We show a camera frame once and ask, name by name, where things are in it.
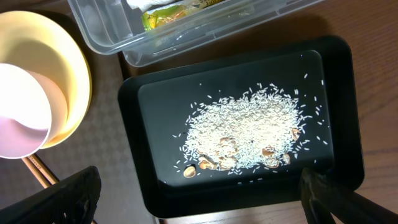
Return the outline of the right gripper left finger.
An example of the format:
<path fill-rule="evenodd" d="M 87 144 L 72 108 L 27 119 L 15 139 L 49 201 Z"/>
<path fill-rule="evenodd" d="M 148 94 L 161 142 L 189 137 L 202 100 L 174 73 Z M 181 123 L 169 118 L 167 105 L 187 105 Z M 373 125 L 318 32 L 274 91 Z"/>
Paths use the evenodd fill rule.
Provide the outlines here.
<path fill-rule="evenodd" d="M 101 192 L 97 167 L 89 166 L 1 210 L 1 223 L 90 224 Z"/>

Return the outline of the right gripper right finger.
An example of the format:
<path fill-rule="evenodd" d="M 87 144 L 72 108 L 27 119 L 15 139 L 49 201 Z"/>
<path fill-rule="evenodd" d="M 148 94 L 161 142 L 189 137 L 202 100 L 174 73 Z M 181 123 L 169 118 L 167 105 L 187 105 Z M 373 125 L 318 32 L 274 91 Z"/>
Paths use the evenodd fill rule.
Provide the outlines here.
<path fill-rule="evenodd" d="M 299 186 L 310 224 L 334 223 L 334 217 L 343 223 L 397 223 L 396 213 L 311 169 L 303 169 Z"/>

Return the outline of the wooden chopstick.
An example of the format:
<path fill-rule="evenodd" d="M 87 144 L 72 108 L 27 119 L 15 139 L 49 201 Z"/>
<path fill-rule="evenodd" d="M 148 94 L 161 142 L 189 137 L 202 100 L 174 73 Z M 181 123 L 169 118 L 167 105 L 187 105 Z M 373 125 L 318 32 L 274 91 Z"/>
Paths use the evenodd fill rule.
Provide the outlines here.
<path fill-rule="evenodd" d="M 47 179 L 42 175 L 42 173 L 36 168 L 36 166 L 27 158 L 22 158 L 22 161 L 30 170 L 30 172 L 34 175 L 34 177 L 39 181 L 43 188 L 50 187 L 51 184 L 47 181 Z"/>
<path fill-rule="evenodd" d="M 59 182 L 59 179 L 53 174 L 53 172 L 42 162 L 42 160 L 36 154 L 32 154 L 27 157 L 38 172 L 46 179 L 48 184 L 54 185 Z"/>

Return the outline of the cooked rice leftovers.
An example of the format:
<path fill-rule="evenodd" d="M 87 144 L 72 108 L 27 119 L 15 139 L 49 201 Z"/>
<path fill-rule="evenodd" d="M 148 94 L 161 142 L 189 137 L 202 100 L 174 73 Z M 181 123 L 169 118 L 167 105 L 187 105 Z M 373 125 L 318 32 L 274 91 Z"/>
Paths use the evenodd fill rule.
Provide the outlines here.
<path fill-rule="evenodd" d="M 330 167 L 333 143 L 322 77 L 177 78 L 171 94 L 173 145 L 164 181 L 186 185 L 217 175 L 292 171 L 310 162 Z"/>

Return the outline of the yellow plate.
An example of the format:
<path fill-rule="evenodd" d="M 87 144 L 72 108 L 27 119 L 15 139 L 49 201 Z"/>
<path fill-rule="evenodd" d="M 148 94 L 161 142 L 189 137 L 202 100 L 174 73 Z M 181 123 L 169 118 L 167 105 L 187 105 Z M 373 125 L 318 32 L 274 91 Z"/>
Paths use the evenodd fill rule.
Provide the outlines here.
<path fill-rule="evenodd" d="M 65 96 L 68 106 L 66 123 L 42 149 L 56 146 L 70 137 L 85 117 L 92 96 L 88 62 L 71 35 L 38 13 L 3 12 L 1 62 L 51 79 Z"/>

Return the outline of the green snack wrapper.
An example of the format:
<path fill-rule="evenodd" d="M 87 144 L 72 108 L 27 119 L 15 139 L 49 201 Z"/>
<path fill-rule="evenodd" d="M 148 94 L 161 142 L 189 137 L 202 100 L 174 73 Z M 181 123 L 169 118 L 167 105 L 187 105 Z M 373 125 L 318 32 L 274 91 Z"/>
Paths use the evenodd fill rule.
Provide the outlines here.
<path fill-rule="evenodd" d="M 223 0 L 185 0 L 158 7 L 143 13 L 141 19 L 145 31 L 170 24 Z"/>

